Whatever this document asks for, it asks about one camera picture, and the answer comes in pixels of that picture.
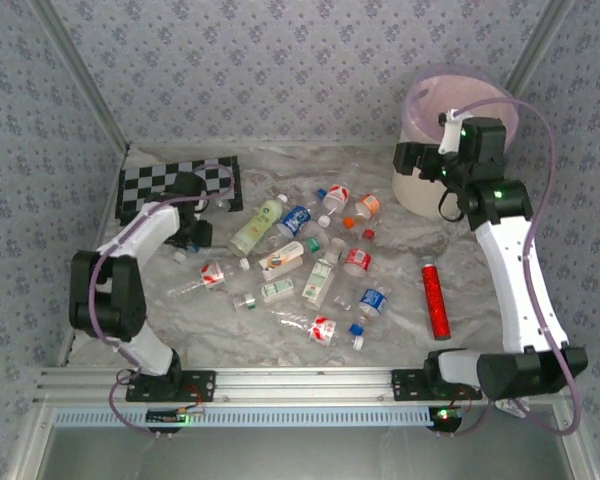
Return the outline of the red glitter tube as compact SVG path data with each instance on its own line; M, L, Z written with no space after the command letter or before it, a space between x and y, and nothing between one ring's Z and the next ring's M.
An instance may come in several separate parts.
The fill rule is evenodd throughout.
M421 274L433 337L437 341L450 340L451 328L435 261L432 257L423 257L421 263Z

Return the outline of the red label red-capped bottle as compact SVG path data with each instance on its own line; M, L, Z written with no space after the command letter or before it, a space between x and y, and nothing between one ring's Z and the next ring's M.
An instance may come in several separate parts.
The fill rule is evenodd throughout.
M353 277L364 277L371 266L373 258L375 231L365 229L357 244L349 250L343 270Z

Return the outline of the aluminium mounting rail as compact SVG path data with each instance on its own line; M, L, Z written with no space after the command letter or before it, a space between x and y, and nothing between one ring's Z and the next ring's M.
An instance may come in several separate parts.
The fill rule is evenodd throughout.
M443 405L451 401L483 404L485 398L467 387L454 388L436 398L424 392L420 380L409 373L392 379L386 368L219 368L214 372L213 398L206 405L374 405L395 401ZM41 371L33 400L60 406L97 406L107 403L118 377L116 368L48 368Z

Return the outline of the aluminium frame post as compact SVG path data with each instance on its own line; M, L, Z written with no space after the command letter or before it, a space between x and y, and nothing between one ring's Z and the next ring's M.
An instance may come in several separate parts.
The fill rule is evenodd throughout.
M505 87L513 96L520 97L523 94L575 3L576 0L546 1L539 20L507 78Z
M28 2L107 140L114 150L125 158L128 142L52 1Z

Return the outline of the right circuit board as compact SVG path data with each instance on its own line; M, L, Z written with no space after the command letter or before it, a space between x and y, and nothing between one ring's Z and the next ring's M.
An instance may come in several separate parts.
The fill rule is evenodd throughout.
M428 429L441 434L454 434L461 426L463 415L463 411L456 407L430 407L432 424Z

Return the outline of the left circuit board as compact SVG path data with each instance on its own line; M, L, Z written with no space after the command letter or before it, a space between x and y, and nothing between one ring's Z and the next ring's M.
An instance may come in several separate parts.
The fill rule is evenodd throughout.
M145 422L148 424L180 424L189 418L186 408L176 409L149 409L145 414Z

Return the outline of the circuit board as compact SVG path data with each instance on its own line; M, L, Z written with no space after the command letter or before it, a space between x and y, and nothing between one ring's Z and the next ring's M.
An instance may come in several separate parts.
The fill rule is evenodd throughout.
M430 407L432 424L428 429L441 434L454 434L461 426L463 415L463 411L456 407Z
M148 424L180 424L189 418L186 408L176 409L149 409L145 414L145 422Z

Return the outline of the beige bin with pink liner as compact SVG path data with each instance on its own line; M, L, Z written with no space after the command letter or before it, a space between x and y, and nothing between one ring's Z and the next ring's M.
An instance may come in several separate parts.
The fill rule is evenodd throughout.
M414 77L401 110L401 142L438 144L443 128L438 116L484 99L508 97L510 93L492 77L470 67L437 64L421 69ZM459 210L453 194L443 198L444 186L411 176L392 176L397 201L409 212L428 218L453 218Z

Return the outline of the pale green label bottle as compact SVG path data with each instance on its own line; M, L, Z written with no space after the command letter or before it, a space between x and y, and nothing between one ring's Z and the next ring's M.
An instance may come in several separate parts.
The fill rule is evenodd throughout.
M238 257L247 257L264 234L282 217L287 202L288 197L284 194L266 200L256 214L229 240L229 250Z

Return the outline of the blue label blue-capped bottle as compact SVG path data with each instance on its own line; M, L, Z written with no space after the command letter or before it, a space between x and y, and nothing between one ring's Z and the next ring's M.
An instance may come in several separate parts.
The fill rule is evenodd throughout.
M362 336L369 325L378 320L387 309L392 289L386 285L374 285L367 288L358 300L354 311L354 319L349 332L354 336Z

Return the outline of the crushed blue label bottle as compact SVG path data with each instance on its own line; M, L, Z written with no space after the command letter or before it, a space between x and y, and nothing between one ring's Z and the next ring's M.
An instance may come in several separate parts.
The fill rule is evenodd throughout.
M292 208L277 224L278 230L287 238L295 238L301 228L311 220L310 210L302 205Z

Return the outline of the black grey chessboard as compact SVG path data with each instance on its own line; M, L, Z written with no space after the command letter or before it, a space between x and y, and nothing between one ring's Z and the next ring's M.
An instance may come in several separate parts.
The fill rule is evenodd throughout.
M192 171L205 181L211 193L226 193L222 200L228 203L227 211L244 209L238 157L230 156L123 169L118 178L115 218L121 225L128 224L151 194L171 187L178 173Z

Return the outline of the white plastic holder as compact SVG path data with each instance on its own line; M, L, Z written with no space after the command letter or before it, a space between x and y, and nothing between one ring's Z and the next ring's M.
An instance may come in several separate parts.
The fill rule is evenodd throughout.
M518 418L525 418L529 413L529 398L500 399L495 401L495 407L507 414Z

